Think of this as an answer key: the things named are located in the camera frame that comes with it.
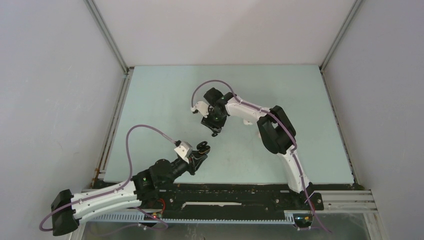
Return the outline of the black earbud charging case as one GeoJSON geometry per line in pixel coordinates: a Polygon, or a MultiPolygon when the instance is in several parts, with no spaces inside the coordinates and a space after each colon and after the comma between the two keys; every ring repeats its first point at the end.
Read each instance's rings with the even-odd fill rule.
{"type": "Polygon", "coordinates": [[[199,155],[207,155],[210,152],[211,147],[208,145],[207,141],[202,141],[196,145],[196,150],[199,155]]]}

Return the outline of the white earbud charging case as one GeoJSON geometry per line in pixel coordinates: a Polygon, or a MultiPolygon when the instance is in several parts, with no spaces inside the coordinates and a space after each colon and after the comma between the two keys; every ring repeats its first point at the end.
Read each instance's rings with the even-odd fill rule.
{"type": "Polygon", "coordinates": [[[243,120],[243,124],[244,124],[244,125],[246,125],[246,126],[250,126],[250,125],[252,125],[253,123],[244,119],[244,120],[243,120]]]}

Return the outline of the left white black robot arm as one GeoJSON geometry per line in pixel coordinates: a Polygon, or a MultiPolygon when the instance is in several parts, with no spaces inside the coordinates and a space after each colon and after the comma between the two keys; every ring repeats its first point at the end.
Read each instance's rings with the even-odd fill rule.
{"type": "Polygon", "coordinates": [[[183,160],[178,157],[170,162],[159,159],[148,169],[108,187],[85,193],[62,190],[51,204],[53,236],[75,231],[80,224],[116,210],[156,206],[159,191],[172,185],[184,173],[195,175],[208,157],[208,150],[194,150],[183,160]]]}

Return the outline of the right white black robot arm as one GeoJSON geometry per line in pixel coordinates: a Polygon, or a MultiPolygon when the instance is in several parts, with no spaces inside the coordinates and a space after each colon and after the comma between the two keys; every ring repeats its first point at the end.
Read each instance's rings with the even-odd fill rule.
{"type": "Polygon", "coordinates": [[[304,209],[311,202],[305,191],[310,184],[297,153],[296,131],[285,111],[278,105],[268,108],[244,101],[236,94],[222,94],[214,87],[204,94],[204,101],[192,102],[191,111],[202,115],[201,124],[217,136],[228,117],[239,117],[245,125],[256,125],[264,147],[279,156],[284,164],[291,194],[291,204],[304,209]]]}

